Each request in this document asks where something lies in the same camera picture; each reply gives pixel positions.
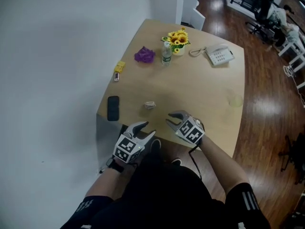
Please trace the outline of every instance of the wristwatch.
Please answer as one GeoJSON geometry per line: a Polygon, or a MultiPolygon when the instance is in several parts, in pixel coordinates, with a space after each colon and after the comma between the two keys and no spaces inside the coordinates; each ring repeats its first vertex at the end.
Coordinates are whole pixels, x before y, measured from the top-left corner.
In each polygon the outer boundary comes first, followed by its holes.
{"type": "Polygon", "coordinates": [[[106,162],[106,166],[108,166],[111,169],[114,169],[120,173],[123,172],[124,168],[120,165],[118,165],[113,158],[109,158],[106,162]]]}

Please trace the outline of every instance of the office chair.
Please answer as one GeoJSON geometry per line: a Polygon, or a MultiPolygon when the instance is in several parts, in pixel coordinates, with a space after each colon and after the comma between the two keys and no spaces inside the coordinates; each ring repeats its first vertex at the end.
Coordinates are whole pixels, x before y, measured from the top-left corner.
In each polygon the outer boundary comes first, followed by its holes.
{"type": "Polygon", "coordinates": [[[289,136],[285,136],[288,143],[289,151],[280,152],[279,156],[288,156],[288,160],[284,168],[281,168],[281,172],[285,171],[288,163],[294,163],[295,169],[300,174],[299,179],[295,184],[302,183],[305,178],[305,135],[300,133],[296,141],[290,142],[289,136]]]}
{"type": "Polygon", "coordinates": [[[273,2],[274,0],[261,0],[261,8],[254,12],[254,16],[258,24],[253,24],[252,22],[245,23],[246,25],[250,24],[254,27],[253,30],[250,31],[250,34],[256,34],[259,32],[263,38],[263,41],[268,40],[268,36],[263,30],[272,29],[275,26],[273,21],[267,19],[268,12],[273,2]]]}

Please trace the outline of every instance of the hand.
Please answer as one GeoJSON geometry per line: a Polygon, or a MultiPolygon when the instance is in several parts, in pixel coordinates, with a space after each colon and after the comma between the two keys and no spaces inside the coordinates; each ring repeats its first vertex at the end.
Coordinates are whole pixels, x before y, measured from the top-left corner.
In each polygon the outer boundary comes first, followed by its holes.
{"type": "MultiPolygon", "coordinates": [[[[200,125],[202,126],[202,128],[203,128],[203,130],[204,130],[204,132],[205,132],[205,129],[204,129],[204,125],[203,125],[203,123],[202,123],[202,121],[200,120],[200,119],[198,119],[198,118],[195,118],[195,117],[193,117],[195,120],[198,120],[198,121],[200,121],[200,125]]],[[[206,137],[206,133],[199,139],[199,141],[197,142],[197,144],[200,146],[201,144],[202,144],[202,142],[203,142],[203,139],[206,137]]]]}

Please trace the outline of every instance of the cable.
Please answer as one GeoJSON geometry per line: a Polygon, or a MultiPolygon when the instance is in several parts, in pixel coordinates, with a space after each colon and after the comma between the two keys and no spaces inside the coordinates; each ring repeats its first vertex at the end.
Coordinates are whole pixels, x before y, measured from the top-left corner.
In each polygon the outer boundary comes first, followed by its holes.
{"type": "Polygon", "coordinates": [[[194,165],[196,166],[196,168],[197,168],[197,170],[198,170],[200,179],[202,180],[202,176],[201,176],[200,170],[199,170],[199,168],[198,168],[198,166],[197,166],[197,164],[196,164],[196,162],[195,162],[193,156],[191,155],[191,152],[195,151],[195,149],[196,149],[198,146],[199,146],[199,144],[197,144],[196,147],[192,148],[192,149],[189,151],[189,155],[190,155],[190,157],[191,157],[191,159],[192,159],[194,165]]]}
{"type": "MultiPolygon", "coordinates": [[[[283,66],[283,70],[284,70],[284,73],[285,73],[288,77],[292,77],[292,79],[293,79],[293,81],[294,81],[294,83],[295,83],[295,86],[296,86],[296,88],[297,88],[297,85],[296,85],[296,82],[295,82],[295,78],[294,78],[295,73],[294,73],[294,71],[293,71],[291,65],[289,65],[289,66],[285,66],[285,65],[284,65],[284,66],[283,66]]],[[[301,103],[302,103],[303,107],[305,108],[305,101],[304,101],[304,99],[303,99],[304,95],[301,94],[301,93],[299,92],[299,89],[298,89],[298,88],[297,88],[297,93],[300,95],[301,103]]]]}

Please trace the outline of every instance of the black shirt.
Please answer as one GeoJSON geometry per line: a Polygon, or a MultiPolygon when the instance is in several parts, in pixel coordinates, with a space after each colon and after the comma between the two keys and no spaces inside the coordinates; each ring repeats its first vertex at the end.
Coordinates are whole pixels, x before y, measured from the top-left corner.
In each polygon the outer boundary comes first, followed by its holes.
{"type": "Polygon", "coordinates": [[[141,163],[119,200],[86,197],[61,229],[83,225],[91,229],[270,228],[249,184],[234,187],[224,204],[211,198],[192,170],[153,162],[141,163]]]}

